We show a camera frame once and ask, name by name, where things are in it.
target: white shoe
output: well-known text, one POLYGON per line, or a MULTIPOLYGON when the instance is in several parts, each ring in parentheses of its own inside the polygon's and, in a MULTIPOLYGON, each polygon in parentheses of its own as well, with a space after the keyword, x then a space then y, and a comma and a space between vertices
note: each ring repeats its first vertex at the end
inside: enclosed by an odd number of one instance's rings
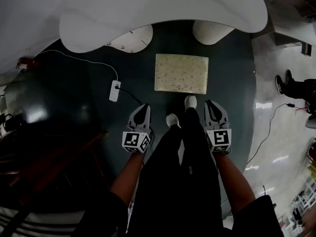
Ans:
POLYGON ((186 97, 186 99, 184 100, 184 106, 186 107, 186 110, 187 108, 196 108, 198 105, 198 102, 197 102, 197 98, 193 95, 189 95, 186 97))
POLYGON ((171 113, 166 117, 166 121, 167 121, 167 125, 169 127, 171 127, 172 125, 176 124, 178 127, 181 128, 180 124, 179 124, 179 119, 177 117, 177 115, 171 113))

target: curved tabletop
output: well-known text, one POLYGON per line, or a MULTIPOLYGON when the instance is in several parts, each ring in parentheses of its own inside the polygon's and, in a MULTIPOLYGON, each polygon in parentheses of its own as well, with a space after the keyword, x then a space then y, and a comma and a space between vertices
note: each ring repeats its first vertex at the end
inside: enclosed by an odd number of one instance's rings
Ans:
POLYGON ((183 19, 254 33, 266 26, 268 14, 263 0, 69 0, 59 31, 67 49, 83 53, 139 27, 183 19))

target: black shoe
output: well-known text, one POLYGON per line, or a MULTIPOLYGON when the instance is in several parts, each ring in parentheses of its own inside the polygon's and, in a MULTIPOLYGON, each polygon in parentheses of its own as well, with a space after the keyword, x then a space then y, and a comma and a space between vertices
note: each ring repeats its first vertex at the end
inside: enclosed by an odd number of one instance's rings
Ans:
POLYGON ((282 95, 281 87, 284 85, 282 78, 280 76, 276 76, 276 89, 279 95, 282 95))
POLYGON ((288 69, 288 70, 286 71, 286 73, 285 73, 285 84, 288 84, 288 82, 289 82, 290 80, 292 80, 292 79, 293 79, 292 73, 291 73, 291 71, 288 69))

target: dark green floor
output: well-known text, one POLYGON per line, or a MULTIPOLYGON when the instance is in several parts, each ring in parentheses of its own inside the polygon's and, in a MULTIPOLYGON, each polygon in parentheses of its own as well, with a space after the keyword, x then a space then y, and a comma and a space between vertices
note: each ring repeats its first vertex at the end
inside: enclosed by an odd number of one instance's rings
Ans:
MULTIPOLYGON (((220 40, 217 44, 206 46, 199 43, 192 34, 193 21, 172 21, 153 25, 154 37, 149 46, 135 54, 128 54, 111 47, 75 54, 65 49, 57 41, 47 49, 57 49, 69 55, 104 62, 112 65, 118 72, 121 87, 132 92, 142 103, 148 103, 152 109, 152 128, 155 131, 155 147, 168 130, 165 116, 169 112, 181 115, 183 100, 187 94, 154 91, 155 58, 157 53, 186 54, 209 58, 207 94, 197 95, 197 111, 203 123, 203 107, 206 99, 222 105, 228 113, 232 128, 231 159, 243 171, 248 159, 253 133, 253 102, 256 80, 254 60, 249 34, 237 30, 220 40)), ((28 106, 39 101, 47 105, 47 98, 54 96, 52 111, 66 113, 64 109, 72 107, 80 110, 83 106, 89 110, 86 120, 100 119, 109 137, 100 146, 109 170, 117 175, 129 158, 129 153, 121 147, 121 136, 130 113, 138 103, 127 93, 120 92, 118 101, 109 101, 114 72, 105 66, 89 64, 64 57, 59 53, 41 54, 39 60, 45 69, 35 72, 38 87, 46 92, 41 96, 37 88, 37 97, 28 106)), ((81 119, 80 115, 69 114, 70 119, 81 119)))

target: forearm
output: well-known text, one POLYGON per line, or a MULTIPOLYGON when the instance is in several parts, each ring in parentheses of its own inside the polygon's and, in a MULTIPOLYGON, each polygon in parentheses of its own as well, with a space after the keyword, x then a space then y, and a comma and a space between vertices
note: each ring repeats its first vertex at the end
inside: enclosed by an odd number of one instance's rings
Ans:
POLYGON ((243 174, 228 156, 214 154, 233 214, 236 214, 256 198, 243 174))
POLYGON ((127 206, 129 206, 132 199, 144 156, 144 154, 132 154, 110 189, 110 191, 118 195, 127 206))

